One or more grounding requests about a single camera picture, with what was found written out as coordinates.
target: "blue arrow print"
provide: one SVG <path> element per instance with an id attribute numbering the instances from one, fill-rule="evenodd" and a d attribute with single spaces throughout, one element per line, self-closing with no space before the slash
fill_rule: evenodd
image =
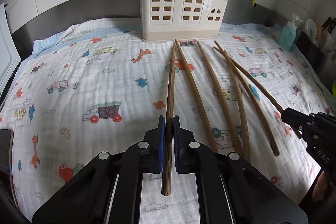
<path id="1" fill-rule="evenodd" d="M 145 87 L 145 85 L 147 85 L 146 81 L 147 81 L 147 79 L 143 79 L 142 77 L 140 79 L 136 80 L 136 82 L 138 83 L 138 85 L 140 87 L 142 87 L 142 88 Z"/>

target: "cartoon car print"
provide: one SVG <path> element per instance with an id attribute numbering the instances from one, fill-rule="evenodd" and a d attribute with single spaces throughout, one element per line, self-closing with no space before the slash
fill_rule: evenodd
<path id="1" fill-rule="evenodd" d="M 194 67 L 191 64 L 188 64 L 188 68 L 193 71 Z M 184 65 L 182 63 L 182 59 L 175 59 L 175 73 L 178 73 L 180 70 L 184 70 Z M 169 72 L 170 70 L 170 64 L 166 66 L 166 71 Z"/>
<path id="2" fill-rule="evenodd" d="M 249 70 L 249 73 L 253 76 L 253 77 L 257 77 L 257 76 L 262 76 L 262 77 L 266 77 L 267 74 L 261 69 L 261 68 L 252 68 Z"/>
<path id="3" fill-rule="evenodd" d="M 56 81 L 55 83 L 53 83 L 53 85 L 48 87 L 47 91 L 50 94 L 54 90 L 58 90 L 59 92 L 61 92 L 65 89 L 67 89 L 67 88 L 68 88 L 68 81 L 67 80 L 61 80 L 61 81 Z"/>
<path id="4" fill-rule="evenodd" d="M 263 48 L 256 48 L 255 49 L 255 53 L 258 53 L 258 54 L 267 54 L 268 52 L 263 49 Z"/>
<path id="5" fill-rule="evenodd" d="M 116 51 L 117 51 L 117 49 L 115 49 L 115 48 L 107 47 L 107 48 L 102 48 L 102 49 L 96 51 L 93 55 L 94 56 L 99 56 L 102 53 L 114 54 Z"/>
<path id="6" fill-rule="evenodd" d="M 112 102 L 88 107 L 86 113 L 83 114 L 83 121 L 97 123 L 99 119 L 110 118 L 114 122 L 121 122 L 122 117 L 118 114 L 120 105 L 121 102 Z"/>

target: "white cabinet door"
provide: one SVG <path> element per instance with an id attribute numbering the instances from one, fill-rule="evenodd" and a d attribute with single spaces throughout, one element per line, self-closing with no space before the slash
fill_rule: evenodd
<path id="1" fill-rule="evenodd" d="M 5 6 L 0 5 L 0 95 L 21 58 L 8 28 Z"/>

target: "chopstick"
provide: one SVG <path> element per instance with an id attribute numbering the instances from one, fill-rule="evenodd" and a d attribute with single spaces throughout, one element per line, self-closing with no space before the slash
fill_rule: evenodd
<path id="1" fill-rule="evenodd" d="M 211 130 L 211 126 L 210 126 L 210 123 L 209 123 L 209 120 L 208 120 L 208 117 L 207 117 L 207 114 L 205 112 L 205 109 L 204 109 L 204 105 L 203 105 L 203 102 L 202 102 L 202 99 L 201 99 L 201 96 L 198 92 L 198 89 L 197 89 L 197 86 L 196 86 L 196 83 L 194 81 L 194 78 L 193 78 L 193 75 L 191 74 L 191 71 L 190 69 L 188 68 L 188 63 L 185 59 L 185 56 L 183 54 L 183 51 L 181 50 L 181 47 L 179 45 L 179 43 L 177 42 L 177 40 L 175 39 L 175 44 L 176 44 L 176 47 L 177 47 L 177 50 L 181 56 L 181 59 L 182 59 L 182 63 L 183 63 L 183 66 L 184 66 L 184 69 L 187 73 L 187 77 L 188 77 L 188 80 L 189 80 L 189 84 L 191 86 L 191 89 L 193 91 L 193 94 L 194 94 L 194 98 L 195 98 L 195 101 L 196 101 L 196 105 L 198 107 L 198 110 L 199 110 L 199 114 L 201 115 L 201 120 L 202 120 L 202 124 L 203 124 L 203 127 L 204 127 L 204 130 L 205 130 L 205 133 L 207 135 L 207 139 L 208 139 L 208 143 L 209 143 L 209 147 L 211 148 L 211 150 L 215 153 L 218 153 L 218 149 L 217 149 L 217 146 L 216 146 L 216 143 L 215 143 L 215 139 L 213 137 L 213 133 L 212 133 L 212 130 Z"/>
<path id="2" fill-rule="evenodd" d="M 274 105 L 274 107 L 282 114 L 284 111 L 283 108 L 279 105 L 279 103 L 272 97 L 271 94 L 251 75 L 249 74 L 241 65 L 239 65 L 235 60 L 231 59 L 234 65 L 254 84 L 261 92 L 267 97 L 267 99 Z M 302 139 L 300 132 L 297 129 L 293 129 L 296 136 L 299 139 Z"/>
<path id="3" fill-rule="evenodd" d="M 211 64 L 209 62 L 209 59 L 205 53 L 205 51 L 203 50 L 201 44 L 199 42 L 197 42 L 197 45 L 199 47 L 199 50 L 203 56 L 203 60 L 205 62 L 205 65 L 208 69 L 208 72 L 210 73 L 210 77 L 211 77 L 211 80 L 212 80 L 212 83 L 214 84 L 215 88 L 216 88 L 216 91 L 217 91 L 217 95 L 218 95 L 218 98 L 219 98 L 219 102 L 220 102 L 220 105 L 223 109 L 223 112 L 224 112 L 224 115 L 225 115 L 225 118 L 226 118 L 226 122 L 227 122 L 227 126 L 229 127 L 229 130 L 230 130 L 230 133 L 231 133 L 231 137 L 232 137 L 232 142 L 234 144 L 234 147 L 235 147 L 235 151 L 240 154 L 240 155 L 243 155 L 243 150 L 242 150 L 242 146 L 240 144 L 240 141 L 239 141 L 239 137 L 238 137 L 238 134 L 237 134 L 237 131 L 236 131 L 236 127 L 235 125 L 233 124 L 232 122 L 232 117 L 230 115 L 230 109 L 227 105 L 227 102 L 224 98 L 224 95 L 223 95 L 223 92 L 222 92 L 222 89 L 221 89 L 221 86 L 218 82 L 218 79 L 215 75 L 215 72 L 213 71 L 212 67 L 211 67 Z"/>
<path id="4" fill-rule="evenodd" d="M 220 47 L 220 45 L 218 43 L 216 43 L 216 45 L 218 46 L 218 48 L 215 48 L 215 50 L 219 51 L 222 55 L 224 52 L 223 49 Z M 265 115 L 263 114 L 260 106 L 258 105 L 258 102 L 257 100 L 254 98 L 254 95 L 252 94 L 252 92 L 250 91 L 250 88 L 248 87 L 248 85 L 246 84 L 246 82 L 244 81 L 243 77 L 240 75 L 240 73 L 237 71 L 237 68 L 234 66 L 234 64 L 232 63 L 232 66 L 234 67 L 233 70 L 235 72 L 235 74 L 237 75 L 239 81 L 241 82 L 241 84 L 243 85 L 244 89 L 246 90 L 247 94 L 249 95 L 256 111 L 257 111 L 257 114 L 258 114 L 258 117 L 259 119 L 261 120 L 261 123 L 263 125 L 263 127 L 265 128 L 266 130 L 266 134 L 268 136 L 268 141 L 269 141 L 269 144 L 271 146 L 271 149 L 273 151 L 273 154 L 275 156 L 279 156 L 280 155 L 280 152 L 279 152 L 279 149 L 278 149 L 278 146 L 277 146 L 277 143 L 275 142 L 275 139 L 274 139 L 274 136 L 272 134 L 272 131 L 271 131 L 271 128 L 266 120 L 266 117 Z"/>
<path id="5" fill-rule="evenodd" d="M 175 50 L 173 45 L 170 59 L 168 95 L 167 95 L 167 112 L 165 143 L 162 169 L 161 194 L 170 195 L 171 193 L 171 158 L 172 158 L 172 140 L 173 140 L 173 116 L 174 116 L 174 83 L 175 83 Z"/>
<path id="6" fill-rule="evenodd" d="M 246 120 L 246 113 L 245 113 L 242 93 L 240 91 L 240 87 L 239 87 L 239 84 L 238 84 L 238 81 L 237 81 L 237 78 L 236 78 L 235 68 L 232 65 L 232 63 L 230 62 L 229 56 L 227 55 L 225 50 L 223 52 L 221 52 L 221 54 L 224 54 L 224 57 L 227 61 L 227 64 L 228 64 L 229 70 L 230 70 L 230 75 L 232 77 L 234 87 L 235 87 L 235 90 L 236 90 L 239 116 L 240 116 L 240 123 L 241 123 L 241 132 L 242 132 L 242 135 L 243 135 L 244 159 L 247 160 L 248 162 L 250 162 L 251 161 L 250 140 L 249 140 L 249 132 L 248 132 L 248 129 L 247 129 L 247 120 Z"/>

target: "soap dispenser bottle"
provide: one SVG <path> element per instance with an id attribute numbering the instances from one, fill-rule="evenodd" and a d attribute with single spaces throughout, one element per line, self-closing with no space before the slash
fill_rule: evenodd
<path id="1" fill-rule="evenodd" d="M 277 43 L 287 51 L 292 47 L 296 37 L 297 27 L 295 25 L 295 20 L 302 22 L 297 15 L 292 14 L 292 18 L 292 22 L 289 21 L 287 25 L 282 28 L 282 32 L 277 40 Z"/>

